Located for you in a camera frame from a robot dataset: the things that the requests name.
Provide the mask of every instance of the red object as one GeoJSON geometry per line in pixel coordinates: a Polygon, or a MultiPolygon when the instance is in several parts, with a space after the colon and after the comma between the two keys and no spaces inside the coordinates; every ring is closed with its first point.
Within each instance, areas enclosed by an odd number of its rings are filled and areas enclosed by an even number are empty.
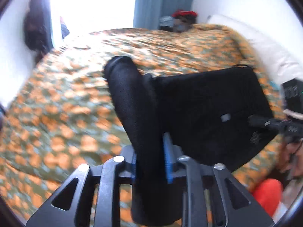
{"type": "Polygon", "coordinates": [[[184,10],[177,10],[172,14],[172,17],[175,18],[177,16],[186,16],[186,15],[193,15],[197,16],[198,14],[193,11],[184,11],[184,10]]]}
{"type": "Polygon", "coordinates": [[[273,216],[282,199],[283,187],[276,179],[264,180],[252,193],[269,216],[273,216]]]}

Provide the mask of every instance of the blue curtain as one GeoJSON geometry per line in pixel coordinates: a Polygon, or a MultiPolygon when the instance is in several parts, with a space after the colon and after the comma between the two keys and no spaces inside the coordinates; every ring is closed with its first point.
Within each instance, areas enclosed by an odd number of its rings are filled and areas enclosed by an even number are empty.
{"type": "Polygon", "coordinates": [[[135,28],[158,29],[162,16],[171,16],[177,9],[190,10],[192,0],[136,0],[135,28]]]}

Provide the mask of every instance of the metal screw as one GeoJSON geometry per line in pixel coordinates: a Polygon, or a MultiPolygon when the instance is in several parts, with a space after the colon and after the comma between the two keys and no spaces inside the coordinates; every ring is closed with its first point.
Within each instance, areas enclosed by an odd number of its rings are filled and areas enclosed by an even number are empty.
{"type": "Polygon", "coordinates": [[[217,170],[223,170],[226,168],[226,166],[222,163],[217,163],[214,165],[214,168],[217,169],[217,170]]]}
{"type": "Polygon", "coordinates": [[[78,170],[81,172],[86,172],[89,170],[89,165],[88,164],[81,164],[78,166],[78,170]]]}
{"type": "Polygon", "coordinates": [[[187,155],[182,155],[182,156],[179,157],[179,160],[180,160],[180,161],[189,161],[189,160],[190,160],[190,157],[187,156],[187,155]]]}
{"type": "Polygon", "coordinates": [[[123,156],[115,156],[114,157],[114,162],[122,162],[124,160],[124,157],[123,156]]]}

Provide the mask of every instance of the dark fabric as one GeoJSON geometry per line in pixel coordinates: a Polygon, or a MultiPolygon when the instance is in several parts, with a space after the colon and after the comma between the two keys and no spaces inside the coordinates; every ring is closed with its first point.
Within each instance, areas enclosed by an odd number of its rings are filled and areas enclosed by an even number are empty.
{"type": "Polygon", "coordinates": [[[29,12],[24,19],[24,41],[26,46],[46,54],[48,52],[47,36],[43,15],[44,0],[30,0],[29,12]]]}
{"type": "Polygon", "coordinates": [[[129,57],[113,57],[106,64],[104,75],[117,116],[137,153],[137,176],[164,178],[159,121],[143,76],[129,57]]]}
{"type": "Polygon", "coordinates": [[[157,77],[161,131],[201,164],[234,171],[256,156],[276,132],[248,125],[248,117],[273,117],[250,67],[157,77]]]}
{"type": "Polygon", "coordinates": [[[173,32],[174,28],[170,27],[170,26],[160,26],[160,30],[162,31],[169,31],[169,32],[173,32]]]}
{"type": "Polygon", "coordinates": [[[129,57],[113,57],[104,68],[117,116],[137,154],[132,218],[145,226],[169,225],[182,217],[179,183],[165,177],[162,134],[151,75],[144,77],[129,57]]]}
{"type": "Polygon", "coordinates": [[[224,163],[230,171],[252,159],[277,134],[248,124],[252,114],[273,117],[248,66],[149,78],[147,85],[129,57],[114,57],[105,67],[105,77],[144,171],[162,168],[155,161],[163,157],[155,153],[163,152],[163,132],[169,132],[186,155],[202,164],[224,163]],[[109,68],[114,69],[111,75],[109,68]]]}
{"type": "Polygon", "coordinates": [[[49,0],[30,0],[23,31],[26,46],[37,51],[37,63],[53,48],[49,0]]]}

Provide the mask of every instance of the white pillow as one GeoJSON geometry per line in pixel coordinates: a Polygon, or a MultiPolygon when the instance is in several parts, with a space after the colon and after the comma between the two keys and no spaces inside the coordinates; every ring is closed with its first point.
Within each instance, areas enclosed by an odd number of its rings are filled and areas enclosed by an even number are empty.
{"type": "Polygon", "coordinates": [[[209,16],[207,23],[226,25],[244,36],[255,50],[267,74],[277,85],[293,78],[303,80],[303,66],[270,37],[243,22],[224,15],[209,16]]]}

